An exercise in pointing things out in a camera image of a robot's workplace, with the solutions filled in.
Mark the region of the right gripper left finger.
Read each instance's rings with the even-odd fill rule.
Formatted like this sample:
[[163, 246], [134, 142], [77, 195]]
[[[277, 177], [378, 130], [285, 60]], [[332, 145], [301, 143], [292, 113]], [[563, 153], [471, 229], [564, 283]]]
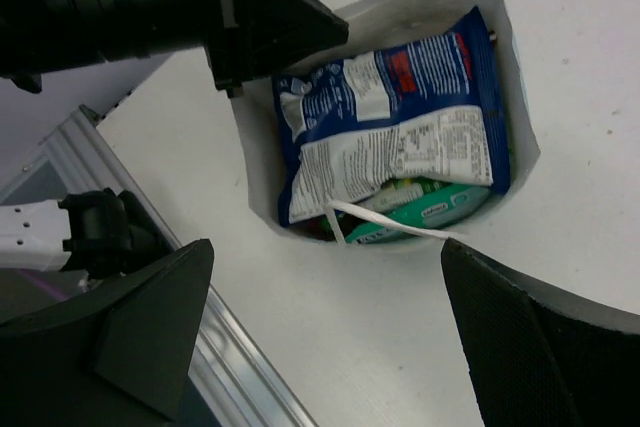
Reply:
[[175, 421], [214, 263], [194, 241], [88, 293], [1, 325], [4, 426]]

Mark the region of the blue white snack bag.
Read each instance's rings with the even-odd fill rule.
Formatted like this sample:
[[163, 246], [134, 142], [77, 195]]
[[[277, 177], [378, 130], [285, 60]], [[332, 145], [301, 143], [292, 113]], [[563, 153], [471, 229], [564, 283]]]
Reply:
[[272, 92], [282, 226], [321, 216], [330, 200], [360, 202], [392, 179], [510, 188], [506, 110], [478, 8], [442, 34], [277, 75]]

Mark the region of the light blue paper bag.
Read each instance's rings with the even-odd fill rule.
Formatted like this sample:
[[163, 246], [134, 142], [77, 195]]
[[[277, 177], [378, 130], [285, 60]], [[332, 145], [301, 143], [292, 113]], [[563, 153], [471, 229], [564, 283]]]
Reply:
[[505, 0], [360, 0], [348, 41], [232, 104], [250, 210], [294, 239], [455, 235], [540, 156]]

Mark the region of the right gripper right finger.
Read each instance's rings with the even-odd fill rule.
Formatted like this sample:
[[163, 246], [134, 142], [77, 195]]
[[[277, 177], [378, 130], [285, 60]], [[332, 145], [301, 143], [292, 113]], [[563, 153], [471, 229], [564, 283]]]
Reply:
[[485, 425], [638, 425], [638, 315], [453, 239], [441, 267]]

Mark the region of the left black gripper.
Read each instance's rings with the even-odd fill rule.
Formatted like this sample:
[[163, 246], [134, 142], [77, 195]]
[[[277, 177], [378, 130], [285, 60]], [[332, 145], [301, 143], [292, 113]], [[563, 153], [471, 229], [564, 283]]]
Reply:
[[203, 47], [233, 96], [348, 36], [319, 0], [1, 0], [1, 76], [39, 92], [46, 73]]

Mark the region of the green mint candy bag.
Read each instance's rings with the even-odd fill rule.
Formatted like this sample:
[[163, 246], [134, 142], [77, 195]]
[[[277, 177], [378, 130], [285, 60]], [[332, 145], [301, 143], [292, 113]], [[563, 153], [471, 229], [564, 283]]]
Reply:
[[480, 186], [404, 179], [393, 181], [360, 206], [409, 227], [440, 229], [467, 218], [490, 194]]

